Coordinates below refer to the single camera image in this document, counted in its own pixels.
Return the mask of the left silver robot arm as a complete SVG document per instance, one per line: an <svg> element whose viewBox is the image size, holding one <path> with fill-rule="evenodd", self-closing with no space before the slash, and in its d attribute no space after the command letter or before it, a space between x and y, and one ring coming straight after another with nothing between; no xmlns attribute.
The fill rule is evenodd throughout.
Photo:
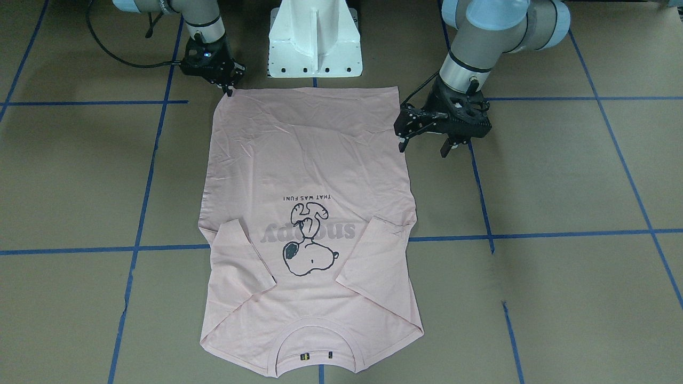
<svg viewBox="0 0 683 384"><path fill-rule="evenodd" d="M405 98L394 122L398 149L420 134L446 139L441 156L492 130L489 100L481 92L502 54L542 51L568 35L566 1L444 1L441 19L457 33L442 67L425 80L431 85L424 106Z"/></svg>

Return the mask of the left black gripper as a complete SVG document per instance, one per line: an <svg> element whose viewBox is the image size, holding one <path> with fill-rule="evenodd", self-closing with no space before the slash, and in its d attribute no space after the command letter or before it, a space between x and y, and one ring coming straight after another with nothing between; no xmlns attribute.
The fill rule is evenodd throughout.
<svg viewBox="0 0 683 384"><path fill-rule="evenodd" d="M476 77L465 81L465 92L451 89L441 78L434 80L424 106L404 102L394 122L399 138L398 149L404 153L408 141L418 134L447 134L440 154L446 158L458 148L458 139L484 138L492 129L488 117L490 103L480 91Z"/></svg>

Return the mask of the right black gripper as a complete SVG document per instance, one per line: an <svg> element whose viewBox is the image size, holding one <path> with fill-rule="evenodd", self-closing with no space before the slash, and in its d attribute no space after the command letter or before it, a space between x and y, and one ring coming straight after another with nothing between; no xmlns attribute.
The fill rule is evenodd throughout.
<svg viewBox="0 0 683 384"><path fill-rule="evenodd" d="M234 86L246 72L246 66L232 56L226 36L215 42L203 42L198 36L190 37L180 69L187 76L200 76L219 87L227 97L233 95Z"/></svg>

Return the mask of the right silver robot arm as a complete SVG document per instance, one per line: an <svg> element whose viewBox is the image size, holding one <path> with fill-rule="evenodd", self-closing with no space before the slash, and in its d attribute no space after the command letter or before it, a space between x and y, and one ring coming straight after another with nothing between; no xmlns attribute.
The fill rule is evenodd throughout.
<svg viewBox="0 0 683 384"><path fill-rule="evenodd" d="M224 20L216 1L114 1L118 10L136 14L180 15L189 34L178 66L186 76L197 76L231 97L246 68L232 54Z"/></svg>

